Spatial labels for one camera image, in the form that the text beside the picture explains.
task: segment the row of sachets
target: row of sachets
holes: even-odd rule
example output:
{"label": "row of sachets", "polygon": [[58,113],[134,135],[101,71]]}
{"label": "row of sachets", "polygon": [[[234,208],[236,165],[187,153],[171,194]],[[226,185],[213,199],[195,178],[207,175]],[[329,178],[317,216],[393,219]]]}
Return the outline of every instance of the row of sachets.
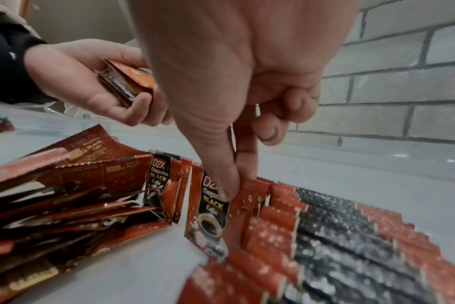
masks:
{"label": "row of sachets", "polygon": [[95,126],[0,166],[0,303],[177,223],[191,164]]}
{"label": "row of sachets", "polygon": [[194,164],[187,216],[213,259],[178,304],[455,304],[455,265],[395,212],[261,178],[222,202]]}

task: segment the coffee cup illustration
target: coffee cup illustration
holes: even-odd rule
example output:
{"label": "coffee cup illustration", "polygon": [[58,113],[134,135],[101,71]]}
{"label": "coffee cup illustration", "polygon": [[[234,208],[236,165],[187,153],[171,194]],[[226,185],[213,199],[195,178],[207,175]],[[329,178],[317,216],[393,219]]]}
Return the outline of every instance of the coffee cup illustration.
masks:
{"label": "coffee cup illustration", "polygon": [[216,246],[223,234],[223,228],[218,220],[209,213],[202,213],[198,217],[198,223],[201,231],[206,237],[208,245]]}

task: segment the table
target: table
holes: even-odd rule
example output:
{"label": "table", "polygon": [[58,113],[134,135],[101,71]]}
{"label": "table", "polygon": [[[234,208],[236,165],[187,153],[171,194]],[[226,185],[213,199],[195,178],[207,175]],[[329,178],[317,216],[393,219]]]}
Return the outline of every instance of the table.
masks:
{"label": "table", "polygon": [[[97,124],[88,119],[0,107],[0,117],[6,116],[17,131],[0,135],[0,164]],[[118,124],[103,125],[134,148],[158,149],[199,161],[184,139],[160,137]],[[349,158],[357,157],[357,163],[364,165],[340,162],[347,156],[343,151],[324,154],[331,160],[262,152],[259,175],[401,212],[405,222],[430,235],[445,258],[455,263],[455,178],[435,178],[436,172],[429,177],[409,173],[409,160],[402,160],[404,172],[400,172],[366,165],[362,153],[351,153]],[[370,162],[392,161],[386,156],[369,157]],[[426,162],[423,168],[431,172],[438,165]],[[14,303],[175,303],[191,270],[207,259],[183,238],[187,197],[188,193],[179,225],[83,261],[74,271],[41,284]]]}

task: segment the black sleeve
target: black sleeve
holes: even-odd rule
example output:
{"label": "black sleeve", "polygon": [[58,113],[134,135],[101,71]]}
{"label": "black sleeve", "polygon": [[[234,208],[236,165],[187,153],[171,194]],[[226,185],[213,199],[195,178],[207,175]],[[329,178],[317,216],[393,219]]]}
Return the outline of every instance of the black sleeve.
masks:
{"label": "black sleeve", "polygon": [[0,23],[0,101],[43,104],[56,100],[39,90],[24,65],[26,50],[39,44],[45,42],[23,26]]}

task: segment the fingernail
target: fingernail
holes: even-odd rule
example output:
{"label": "fingernail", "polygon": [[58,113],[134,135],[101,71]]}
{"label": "fingernail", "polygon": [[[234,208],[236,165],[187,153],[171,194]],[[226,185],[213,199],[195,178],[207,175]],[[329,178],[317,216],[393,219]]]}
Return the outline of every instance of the fingernail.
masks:
{"label": "fingernail", "polygon": [[262,141],[271,141],[276,137],[277,134],[278,130],[276,128],[263,129],[257,133],[259,139],[261,139]]}
{"label": "fingernail", "polygon": [[301,98],[293,99],[287,104],[289,111],[292,113],[298,112],[302,106],[303,106],[303,100]]}
{"label": "fingernail", "polygon": [[225,189],[222,188],[217,188],[217,193],[219,194],[219,199],[227,202],[229,201],[229,192],[227,192]]}

